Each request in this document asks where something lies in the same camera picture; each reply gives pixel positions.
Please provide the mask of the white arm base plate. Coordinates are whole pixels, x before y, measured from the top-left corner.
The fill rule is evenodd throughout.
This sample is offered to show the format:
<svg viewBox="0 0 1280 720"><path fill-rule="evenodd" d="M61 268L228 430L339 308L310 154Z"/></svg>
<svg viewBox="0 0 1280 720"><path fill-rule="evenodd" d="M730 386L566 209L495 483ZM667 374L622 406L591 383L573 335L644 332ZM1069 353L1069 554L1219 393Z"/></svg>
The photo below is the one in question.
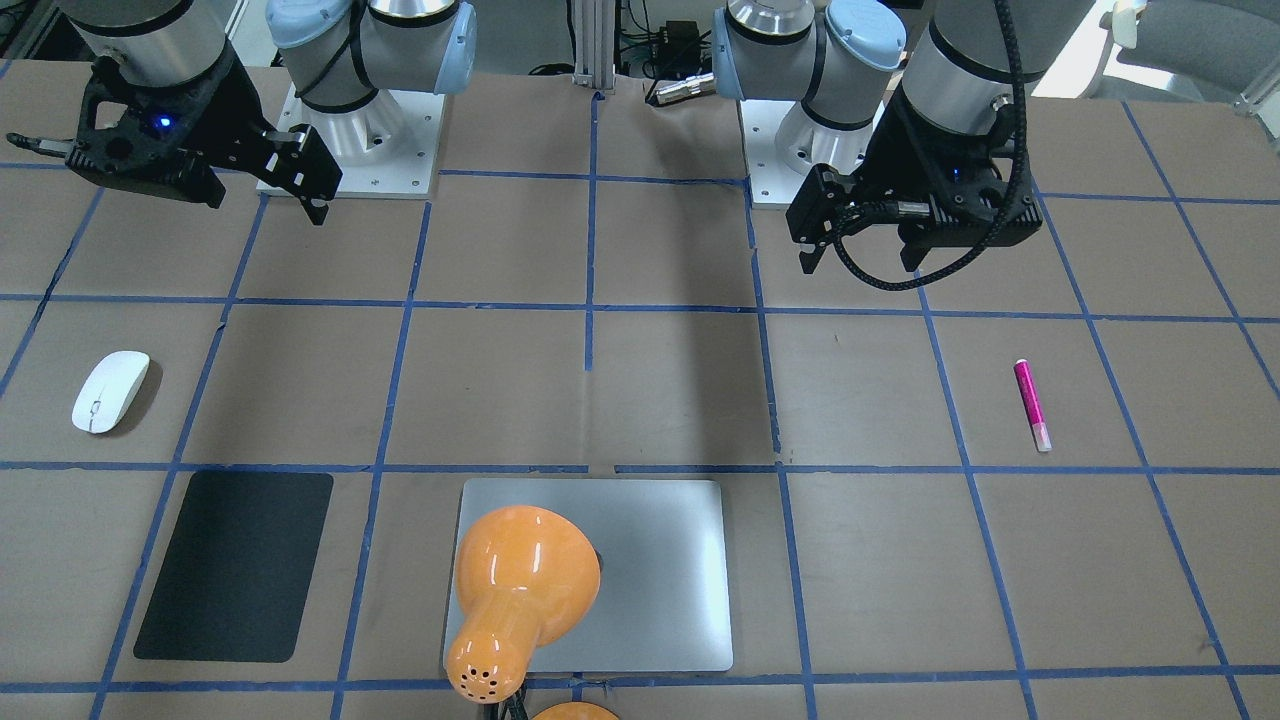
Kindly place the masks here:
<svg viewBox="0 0 1280 720"><path fill-rule="evenodd" d="M305 123L320 133L340 165L338 199L426 200L449 99L383 90L364 108L325 114L289 96L278 120L283 128Z"/></svg>
<svg viewBox="0 0 1280 720"><path fill-rule="evenodd" d="M745 100L739 110L753 205L785 210L813 165L849 176L863 164L884 104L879 104L868 126L852 131L818 124L800 102Z"/></svg>

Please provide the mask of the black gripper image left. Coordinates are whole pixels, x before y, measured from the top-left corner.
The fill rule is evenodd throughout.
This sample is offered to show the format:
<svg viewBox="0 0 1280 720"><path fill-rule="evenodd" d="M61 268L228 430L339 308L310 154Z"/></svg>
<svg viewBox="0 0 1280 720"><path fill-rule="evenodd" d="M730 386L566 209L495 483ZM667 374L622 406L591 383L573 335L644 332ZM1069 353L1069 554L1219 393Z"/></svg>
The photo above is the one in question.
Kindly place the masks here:
<svg viewBox="0 0 1280 720"><path fill-rule="evenodd" d="M342 169L312 126L279 131L229 42L200 76L148 88L125 81L118 63L100 58L84 88L73 140L8 132L9 145L58 158L109 190L219 208L225 187L218 168L242 170L300 201L323 225Z"/></svg>

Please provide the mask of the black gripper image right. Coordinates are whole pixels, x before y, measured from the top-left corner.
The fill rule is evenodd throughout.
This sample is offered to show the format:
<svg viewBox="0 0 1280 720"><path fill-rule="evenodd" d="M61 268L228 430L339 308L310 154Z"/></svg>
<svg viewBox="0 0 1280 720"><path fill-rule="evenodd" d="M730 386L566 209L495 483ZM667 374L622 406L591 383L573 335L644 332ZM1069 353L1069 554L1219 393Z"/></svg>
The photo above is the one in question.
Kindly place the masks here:
<svg viewBox="0 0 1280 720"><path fill-rule="evenodd" d="M995 126L957 135L927 120L897 88L876 127L863 164L844 176L813 165L785 213L805 275L826 250L852 273L860 266L844 240L872 225L895 225L900 260L914 273L934 249L963 249L955 272L977 249L1012 247L1043 225L1030 188L1027 104L997 101Z"/></svg>

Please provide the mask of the side robot arm silver blue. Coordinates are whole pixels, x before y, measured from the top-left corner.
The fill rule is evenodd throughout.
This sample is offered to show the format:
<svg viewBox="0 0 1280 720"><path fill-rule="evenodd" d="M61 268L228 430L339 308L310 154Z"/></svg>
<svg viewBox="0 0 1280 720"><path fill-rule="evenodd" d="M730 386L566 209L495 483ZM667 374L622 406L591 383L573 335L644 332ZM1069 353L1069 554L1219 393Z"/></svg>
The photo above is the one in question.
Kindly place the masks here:
<svg viewBox="0 0 1280 720"><path fill-rule="evenodd" d="M911 41L882 1L727 1L712 31L719 95L791 101L846 136L856 165L803 146L786 211L801 269L833 250L860 282L905 291L1042 227L1028 97L1087 1L940 1Z"/></svg>
<svg viewBox="0 0 1280 720"><path fill-rule="evenodd" d="M346 170L411 149L397 94L463 92L477 49L466 1L270 1L300 117L262 109L218 17L195 1L61 1L93 50L76 133L6 141L109 190L220 208L220 169L300 200L315 225Z"/></svg>

